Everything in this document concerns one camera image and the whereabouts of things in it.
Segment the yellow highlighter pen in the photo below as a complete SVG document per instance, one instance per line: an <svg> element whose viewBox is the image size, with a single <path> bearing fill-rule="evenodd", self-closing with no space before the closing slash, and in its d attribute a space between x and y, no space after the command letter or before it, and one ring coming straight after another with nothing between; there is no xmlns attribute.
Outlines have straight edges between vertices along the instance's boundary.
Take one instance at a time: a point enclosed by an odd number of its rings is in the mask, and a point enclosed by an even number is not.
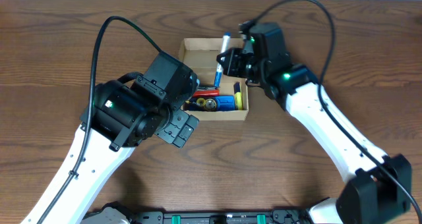
<svg viewBox="0 0 422 224"><path fill-rule="evenodd" d="M241 84L240 84L240 82L236 82L233 85L233 89L234 89L235 109L236 110L243 110L243 100L242 100Z"/></svg>

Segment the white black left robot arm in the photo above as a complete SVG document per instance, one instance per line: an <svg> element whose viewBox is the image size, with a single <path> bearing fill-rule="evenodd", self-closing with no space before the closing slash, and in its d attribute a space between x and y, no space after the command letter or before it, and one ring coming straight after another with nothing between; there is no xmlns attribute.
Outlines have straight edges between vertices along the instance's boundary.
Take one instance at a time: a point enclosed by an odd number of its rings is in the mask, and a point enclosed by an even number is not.
<svg viewBox="0 0 422 224"><path fill-rule="evenodd" d="M24 223L80 223L115 170L153 135L182 148L198 119L183 103L199 85L181 61L161 52L144 74L95 87L71 148Z"/></svg>

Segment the blue capped white marker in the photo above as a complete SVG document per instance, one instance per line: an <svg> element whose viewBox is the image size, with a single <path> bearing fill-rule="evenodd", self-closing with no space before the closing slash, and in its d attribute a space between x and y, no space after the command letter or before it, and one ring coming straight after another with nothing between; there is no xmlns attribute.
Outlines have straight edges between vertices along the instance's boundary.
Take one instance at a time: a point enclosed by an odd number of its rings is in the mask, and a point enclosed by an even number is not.
<svg viewBox="0 0 422 224"><path fill-rule="evenodd" d="M230 39L231 39L231 34L229 32L226 32L223 35L223 38L222 38L222 48L220 50L220 53L224 53L225 51L227 51ZM217 64L215 78L214 78L214 87L215 88L220 87L220 82L221 82L221 78L222 78L222 74L223 74L222 63L223 63L224 59L225 59L225 57L223 57L223 56L218 57L218 59L217 59L218 64Z"/></svg>

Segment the blue plastic staple remover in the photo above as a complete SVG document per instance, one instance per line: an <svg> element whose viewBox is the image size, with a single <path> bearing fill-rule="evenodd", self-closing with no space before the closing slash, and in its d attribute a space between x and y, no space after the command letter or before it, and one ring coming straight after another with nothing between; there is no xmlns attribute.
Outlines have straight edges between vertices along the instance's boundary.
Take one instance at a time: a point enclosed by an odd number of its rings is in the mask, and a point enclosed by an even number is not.
<svg viewBox="0 0 422 224"><path fill-rule="evenodd" d="M214 98L218 103L217 111L234 111L235 110L235 102L233 96L215 96L215 97L201 97L201 98ZM187 103L186 101L183 105L183 109L187 110Z"/></svg>

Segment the red stapler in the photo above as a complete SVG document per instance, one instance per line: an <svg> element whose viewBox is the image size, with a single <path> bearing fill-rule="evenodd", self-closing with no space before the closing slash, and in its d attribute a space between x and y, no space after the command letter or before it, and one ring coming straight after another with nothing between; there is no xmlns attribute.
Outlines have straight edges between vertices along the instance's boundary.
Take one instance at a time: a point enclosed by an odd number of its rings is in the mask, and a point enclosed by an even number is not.
<svg viewBox="0 0 422 224"><path fill-rule="evenodd" d="M193 98L200 97L215 97L219 96L220 90L215 86L200 85L196 92L192 95Z"/></svg>

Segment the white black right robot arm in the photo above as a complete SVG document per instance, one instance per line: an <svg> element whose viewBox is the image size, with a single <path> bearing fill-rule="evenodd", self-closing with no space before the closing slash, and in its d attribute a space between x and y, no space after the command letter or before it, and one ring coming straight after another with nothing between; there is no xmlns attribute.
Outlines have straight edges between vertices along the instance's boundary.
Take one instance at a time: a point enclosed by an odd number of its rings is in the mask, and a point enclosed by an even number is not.
<svg viewBox="0 0 422 224"><path fill-rule="evenodd" d="M333 161L346 186L307 209L310 223L386 223L410 209L411 165L375 146L334 105L305 65L293 64L276 23L241 26L242 47L225 34L221 72L257 84L297 119Z"/></svg>

